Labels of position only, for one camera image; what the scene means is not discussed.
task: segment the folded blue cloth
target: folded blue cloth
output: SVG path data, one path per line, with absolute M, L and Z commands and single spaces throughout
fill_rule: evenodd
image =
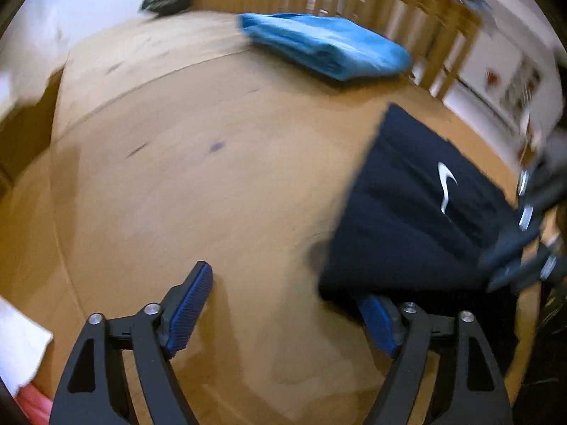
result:
M 336 80 L 397 75 L 412 65 L 404 48 L 341 17 L 246 13 L 239 18 L 253 42 Z

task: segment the white logo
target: white logo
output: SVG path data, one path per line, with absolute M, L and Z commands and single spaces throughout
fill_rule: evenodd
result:
M 443 187 L 443 202 L 441 203 L 441 212 L 445 214 L 445 210 L 447 209 L 447 204 L 449 204 L 449 190 L 447 190 L 447 177 L 450 177 L 457 183 L 455 176 L 449 171 L 449 168 L 445 166 L 443 163 L 439 163 L 437 165 L 437 169 L 439 169 L 439 179 L 441 180 L 441 187 Z

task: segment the wooden railing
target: wooden railing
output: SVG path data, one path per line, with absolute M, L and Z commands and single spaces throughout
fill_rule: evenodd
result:
M 414 59 L 416 83 L 438 99 L 457 78 L 480 27 L 480 18 L 454 0 L 194 0 L 193 7 L 347 18 L 405 47 Z

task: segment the red cloth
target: red cloth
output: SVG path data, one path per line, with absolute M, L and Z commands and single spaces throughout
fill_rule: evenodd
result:
M 49 425 L 53 401 L 42 395 L 32 384 L 20 389 L 16 403 L 32 425 Z

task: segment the table surface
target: table surface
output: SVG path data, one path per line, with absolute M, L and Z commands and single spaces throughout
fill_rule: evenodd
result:
M 319 300 L 309 252 L 332 234 L 383 112 L 400 104 L 510 199 L 515 176 L 407 79 L 328 83 L 235 27 L 215 13 L 139 19 L 70 54 L 52 145 L 0 205 L 0 292 L 54 332 L 38 377 L 52 395 L 90 313 L 131 315 L 206 260 L 214 289 L 173 361 L 201 423 L 362 423 L 389 360 Z M 537 308 L 531 289 L 512 398 Z M 412 423 L 435 370 L 432 355 Z

